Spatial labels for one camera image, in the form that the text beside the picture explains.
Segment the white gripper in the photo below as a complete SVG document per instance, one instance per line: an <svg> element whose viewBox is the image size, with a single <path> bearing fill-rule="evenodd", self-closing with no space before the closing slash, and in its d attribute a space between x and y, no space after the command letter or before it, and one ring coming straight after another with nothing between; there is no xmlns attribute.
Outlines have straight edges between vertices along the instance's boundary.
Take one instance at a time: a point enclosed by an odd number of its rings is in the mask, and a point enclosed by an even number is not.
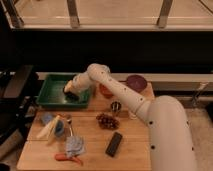
<svg viewBox="0 0 213 171"><path fill-rule="evenodd" d="M77 74L73 80L67 82L63 88L64 93L69 93L70 91L75 94L79 94L84 90L87 90L93 81L90 79L87 73Z"/></svg>

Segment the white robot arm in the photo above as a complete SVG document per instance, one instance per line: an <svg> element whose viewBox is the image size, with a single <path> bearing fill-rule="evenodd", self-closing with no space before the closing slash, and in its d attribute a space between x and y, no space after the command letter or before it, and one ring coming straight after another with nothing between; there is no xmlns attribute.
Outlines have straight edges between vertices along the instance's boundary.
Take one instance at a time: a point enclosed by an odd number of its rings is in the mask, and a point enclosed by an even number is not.
<svg viewBox="0 0 213 171"><path fill-rule="evenodd" d="M93 63L65 84L75 95L95 82L104 85L149 128L152 171L197 171L189 121L183 105L174 97L148 100L114 79L106 65Z"/></svg>

